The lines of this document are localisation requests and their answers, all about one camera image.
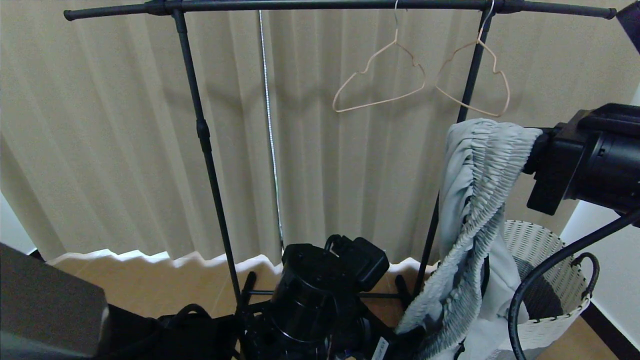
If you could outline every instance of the white label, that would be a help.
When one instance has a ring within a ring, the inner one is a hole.
[[[384,360],[388,347],[389,347],[389,342],[385,340],[382,336],[380,336],[380,340],[378,341],[378,346],[376,347],[376,351],[374,351],[373,356],[371,357],[371,360]]]

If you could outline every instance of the curtain pleat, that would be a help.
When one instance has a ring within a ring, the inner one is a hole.
[[[62,16],[105,5],[2,4],[1,131],[3,155],[12,155],[3,165],[17,168],[3,166],[3,193],[21,221],[51,225],[49,233],[27,226],[46,258],[105,248],[218,256],[173,19]],[[186,18],[236,260],[278,262],[258,13]]]
[[[621,8],[623,1],[572,1]],[[392,10],[265,11],[266,63],[284,242],[322,244],[330,234],[363,236],[393,262],[419,259],[443,170],[447,129],[458,107],[434,88],[455,48],[477,36],[480,13],[398,10],[399,42],[425,66],[428,85],[413,96],[347,113],[333,96],[378,49],[393,40]],[[497,15],[487,44],[511,85],[500,121],[554,126],[583,108],[628,102],[639,80],[637,53],[615,20],[516,13]],[[461,98],[473,48],[461,51],[439,84]],[[472,105],[498,112],[505,99],[485,53]],[[420,71],[398,49],[379,55],[344,89],[347,108],[410,92]],[[469,111],[468,118],[482,115]],[[522,176],[509,218],[561,231],[575,207],[556,216],[526,208],[533,179]]]

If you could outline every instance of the white wall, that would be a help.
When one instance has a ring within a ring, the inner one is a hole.
[[[640,85],[631,104],[640,106]],[[580,201],[561,237],[574,242],[618,217],[613,210]],[[585,251],[600,260],[593,303],[640,349],[640,229],[628,226]],[[591,276],[590,266],[586,275]]]
[[[25,254],[32,253],[36,247],[2,193],[0,201],[0,242]]]

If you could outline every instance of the floor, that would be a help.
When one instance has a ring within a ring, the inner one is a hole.
[[[69,274],[102,287],[110,304],[138,313],[158,317],[175,314],[190,303],[200,304],[213,317],[233,313],[235,300],[228,267],[223,258],[204,261],[197,253],[172,261],[143,256],[63,256],[50,262]],[[240,284],[249,271],[257,273],[258,290],[272,290],[280,268],[273,268],[266,258],[245,261],[239,266]],[[376,285],[374,292],[395,291],[396,274],[405,276],[410,285],[416,271],[410,266],[395,266]],[[252,302],[267,300],[254,296]],[[388,326],[395,326],[402,315],[398,300],[365,299],[365,303]],[[540,360],[615,360],[584,320],[579,318],[569,330],[547,349]]]

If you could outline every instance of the garment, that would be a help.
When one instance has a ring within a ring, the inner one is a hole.
[[[417,359],[486,359],[508,336],[506,312],[520,284],[504,232],[504,203],[539,129],[489,119],[451,126],[440,189],[442,263],[410,304],[396,332],[427,330]],[[489,255],[484,298],[481,273]],[[526,309],[518,321],[528,320]]]

